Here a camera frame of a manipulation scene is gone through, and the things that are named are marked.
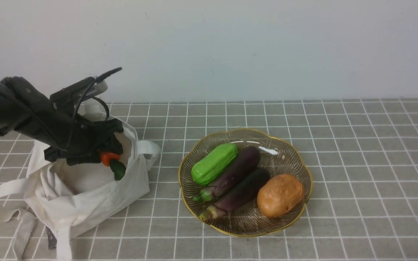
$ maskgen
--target black cable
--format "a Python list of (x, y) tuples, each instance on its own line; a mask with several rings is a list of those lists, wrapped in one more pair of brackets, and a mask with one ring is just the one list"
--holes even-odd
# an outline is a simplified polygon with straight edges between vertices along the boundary
[(76, 120), (76, 117), (77, 117), (78, 109), (80, 108), (80, 104), (83, 101), (83, 98), (85, 98), (88, 91), (90, 91), (90, 89), (93, 88), (94, 84), (104, 81), (107, 77), (109, 77), (112, 74), (117, 73), (118, 71), (121, 71), (121, 70), (122, 70), (122, 68), (118, 67), (116, 69), (112, 69), (110, 71), (107, 71), (107, 72), (101, 74), (100, 76), (96, 77), (96, 79), (94, 79), (94, 81), (92, 81), (90, 84), (88, 84), (88, 87), (83, 92), (82, 96), (80, 96), (80, 99), (78, 99), (78, 102), (75, 105), (75, 110), (74, 110), (73, 116), (72, 116), (72, 125), (70, 127), (70, 132), (69, 132), (69, 139), (67, 140), (67, 145), (66, 145), (67, 149), (70, 147), (70, 143), (72, 141), (74, 123), (75, 123), (75, 120)]
[(57, 140), (56, 138), (54, 138), (55, 136), (53, 135), (53, 133), (50, 131), (50, 129), (45, 125), (45, 123), (43, 121), (40, 120), (40, 118), (38, 118), (38, 116), (30, 109), (28, 108), (25, 104), (23, 104), (22, 102), (18, 101), (17, 99), (15, 99), (12, 96), (9, 96), (3, 92), (0, 91), (0, 96), (3, 96), (4, 98), (10, 100), (11, 102), (15, 103), (16, 105), (18, 105), (20, 108), (24, 109), (25, 111), (27, 111), (29, 114), (31, 114), (31, 116), (40, 124), (40, 126), (42, 127), (42, 129), (46, 132), (46, 134), (48, 134), (48, 136), (55, 141), (57, 144)]

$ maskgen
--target canvas bag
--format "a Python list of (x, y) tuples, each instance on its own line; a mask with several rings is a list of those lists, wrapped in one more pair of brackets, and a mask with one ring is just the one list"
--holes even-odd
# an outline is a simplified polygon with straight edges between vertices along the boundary
[[(86, 114), (92, 121), (106, 115), (96, 104), (86, 102)], [(120, 161), (126, 174), (114, 180), (113, 172), (102, 164), (68, 166), (65, 159), (48, 162), (43, 150), (48, 145), (34, 142), (26, 178), (0, 185), (0, 198), (23, 194), (25, 202), (57, 239), (57, 260), (72, 260), (70, 240), (94, 228), (149, 192), (148, 170), (154, 165), (161, 148), (147, 140), (138, 140), (133, 127), (122, 122), (124, 132), (116, 133), (123, 145)], [(19, 212), (20, 224), (11, 248), (18, 261), (33, 229), (35, 218), (23, 208), (8, 208), (0, 203), (0, 221), (8, 221)]]

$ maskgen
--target eggplant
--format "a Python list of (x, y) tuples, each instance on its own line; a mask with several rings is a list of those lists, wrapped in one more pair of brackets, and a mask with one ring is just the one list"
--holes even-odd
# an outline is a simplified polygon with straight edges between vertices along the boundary
[(239, 152), (237, 158), (211, 184), (203, 188), (193, 200), (211, 201), (229, 191), (244, 177), (251, 173), (261, 161), (261, 152), (253, 146)]
[(216, 219), (242, 207), (244, 204), (257, 197), (257, 193), (269, 179), (270, 175), (266, 169), (256, 169), (226, 195), (221, 197), (214, 204), (208, 206), (206, 210), (199, 215), (199, 218), (203, 221)]

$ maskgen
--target potato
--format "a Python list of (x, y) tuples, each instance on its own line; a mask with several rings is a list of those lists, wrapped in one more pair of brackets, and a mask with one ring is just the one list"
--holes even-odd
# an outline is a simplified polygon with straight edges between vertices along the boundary
[(288, 213), (304, 197), (304, 185), (291, 174), (273, 176), (257, 194), (262, 215), (277, 218)]

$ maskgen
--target white wall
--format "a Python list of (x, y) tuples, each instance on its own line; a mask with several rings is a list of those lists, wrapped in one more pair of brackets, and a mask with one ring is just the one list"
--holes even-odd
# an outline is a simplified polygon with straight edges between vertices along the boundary
[(418, 0), (0, 0), (0, 79), (118, 66), (109, 101), (418, 96)]

